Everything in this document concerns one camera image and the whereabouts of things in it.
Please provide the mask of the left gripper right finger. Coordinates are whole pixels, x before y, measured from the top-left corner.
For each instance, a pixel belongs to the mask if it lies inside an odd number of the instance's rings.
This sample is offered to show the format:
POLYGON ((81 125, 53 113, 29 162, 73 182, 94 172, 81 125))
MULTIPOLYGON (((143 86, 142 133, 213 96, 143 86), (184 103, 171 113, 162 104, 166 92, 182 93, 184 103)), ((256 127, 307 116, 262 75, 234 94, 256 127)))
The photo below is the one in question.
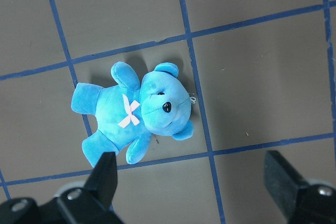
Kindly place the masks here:
POLYGON ((265 153, 264 185, 286 223, 335 223, 335 187, 304 178, 279 151, 265 153))

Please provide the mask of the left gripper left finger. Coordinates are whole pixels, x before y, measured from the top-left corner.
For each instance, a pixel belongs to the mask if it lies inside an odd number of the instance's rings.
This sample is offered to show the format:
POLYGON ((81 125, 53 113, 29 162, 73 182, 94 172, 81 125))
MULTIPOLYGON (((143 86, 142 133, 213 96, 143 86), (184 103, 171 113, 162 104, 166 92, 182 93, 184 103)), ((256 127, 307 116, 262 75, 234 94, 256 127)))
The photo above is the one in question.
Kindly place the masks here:
POLYGON ((105 152, 82 187, 65 190, 57 199, 65 223, 117 223, 110 210, 118 184, 116 155, 105 152))

